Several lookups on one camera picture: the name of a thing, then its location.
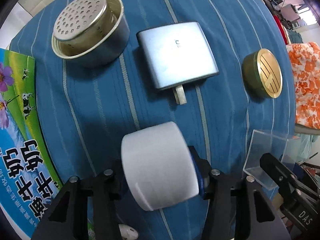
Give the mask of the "blue milk carton box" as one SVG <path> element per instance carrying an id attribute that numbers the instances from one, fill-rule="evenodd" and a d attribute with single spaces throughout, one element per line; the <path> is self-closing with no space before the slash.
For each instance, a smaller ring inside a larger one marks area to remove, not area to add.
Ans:
<path id="1" fill-rule="evenodd" d="M 38 119 L 35 59 L 1 49 L 1 239 L 31 239 L 61 187 Z"/>

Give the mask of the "white earbud case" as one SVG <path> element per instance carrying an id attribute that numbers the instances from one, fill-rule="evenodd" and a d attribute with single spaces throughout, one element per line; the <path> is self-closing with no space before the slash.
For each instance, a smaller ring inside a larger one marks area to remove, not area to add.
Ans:
<path id="1" fill-rule="evenodd" d="M 123 240 L 137 240 L 139 237 L 138 231 L 126 224 L 119 224 L 119 230 Z"/>

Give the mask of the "blue striped cloth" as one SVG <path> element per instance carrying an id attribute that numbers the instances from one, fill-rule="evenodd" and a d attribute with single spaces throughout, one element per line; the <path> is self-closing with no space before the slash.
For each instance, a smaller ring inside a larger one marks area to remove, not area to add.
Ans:
<path id="1" fill-rule="evenodd" d="M 261 0 L 122 0 L 130 29 L 118 59 L 80 68 L 57 57 L 51 36 L 60 11 L 55 0 L 13 38 L 10 49 L 36 61 L 40 126 L 59 177 L 93 176 L 120 157 L 124 135 L 175 122 L 189 145 L 224 173 L 242 174 L 254 130 L 293 134 L 295 89 L 291 63 L 273 16 Z M 187 103 L 154 88 L 136 34 L 177 22 L 200 24 L 219 74 L 186 84 Z M 277 99 L 256 98 L 242 79 L 244 58 L 261 49 L 276 57 L 283 75 Z"/>

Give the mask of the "silver tin with strainer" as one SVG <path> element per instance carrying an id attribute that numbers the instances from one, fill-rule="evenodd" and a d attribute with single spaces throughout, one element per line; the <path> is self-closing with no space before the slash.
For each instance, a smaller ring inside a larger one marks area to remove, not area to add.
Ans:
<path id="1" fill-rule="evenodd" d="M 122 0 L 73 0 L 54 23 L 52 50 L 76 66 L 100 67 L 121 55 L 129 36 Z"/>

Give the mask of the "light green fabric bundle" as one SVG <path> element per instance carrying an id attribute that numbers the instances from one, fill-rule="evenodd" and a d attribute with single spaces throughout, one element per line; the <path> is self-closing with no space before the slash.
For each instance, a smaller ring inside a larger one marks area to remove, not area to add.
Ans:
<path id="1" fill-rule="evenodd" d="M 298 146 L 297 163 L 302 163 L 315 154 L 311 149 L 313 144 L 319 139 L 319 135 L 296 134 L 296 136 L 301 139 Z"/>

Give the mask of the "clear acrylic box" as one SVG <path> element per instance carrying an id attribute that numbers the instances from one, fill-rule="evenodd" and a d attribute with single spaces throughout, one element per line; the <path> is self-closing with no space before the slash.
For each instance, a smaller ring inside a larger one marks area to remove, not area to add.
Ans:
<path id="1" fill-rule="evenodd" d="M 275 189 L 276 182 L 264 170 L 265 167 L 272 170 L 274 166 L 263 155 L 268 153 L 292 171 L 298 158 L 300 143 L 301 138 L 296 135 L 255 129 L 252 132 L 243 171 L 265 189 Z"/>

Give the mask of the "orange white floral cloth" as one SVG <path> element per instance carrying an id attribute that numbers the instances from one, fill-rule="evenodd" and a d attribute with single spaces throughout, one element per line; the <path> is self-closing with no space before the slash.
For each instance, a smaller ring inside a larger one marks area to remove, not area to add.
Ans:
<path id="1" fill-rule="evenodd" d="M 319 45 L 294 43 L 286 49 L 295 84 L 295 123 L 319 130 Z"/>

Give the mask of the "gold round tin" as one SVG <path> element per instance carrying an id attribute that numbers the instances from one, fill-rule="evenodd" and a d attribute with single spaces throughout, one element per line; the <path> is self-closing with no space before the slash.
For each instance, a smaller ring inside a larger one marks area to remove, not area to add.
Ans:
<path id="1" fill-rule="evenodd" d="M 242 63 L 247 87 L 260 98 L 276 99 L 283 88 L 280 65 L 270 50 L 263 48 L 247 55 Z"/>

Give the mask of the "grey power adapter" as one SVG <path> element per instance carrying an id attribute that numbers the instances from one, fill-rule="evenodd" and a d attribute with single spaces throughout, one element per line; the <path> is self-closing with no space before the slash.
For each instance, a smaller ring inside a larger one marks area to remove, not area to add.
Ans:
<path id="1" fill-rule="evenodd" d="M 157 90 L 173 90 L 176 103 L 187 103 L 183 85 L 219 74 L 213 52 L 198 22 L 140 31 L 137 41 Z"/>

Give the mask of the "white tape roll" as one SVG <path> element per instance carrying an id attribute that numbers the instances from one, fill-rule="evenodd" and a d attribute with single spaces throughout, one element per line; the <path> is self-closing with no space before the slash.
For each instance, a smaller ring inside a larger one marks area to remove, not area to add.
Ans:
<path id="1" fill-rule="evenodd" d="M 121 162 L 130 192 L 145 211 L 170 207 L 199 194 L 189 148 L 172 121 L 125 135 Z"/>

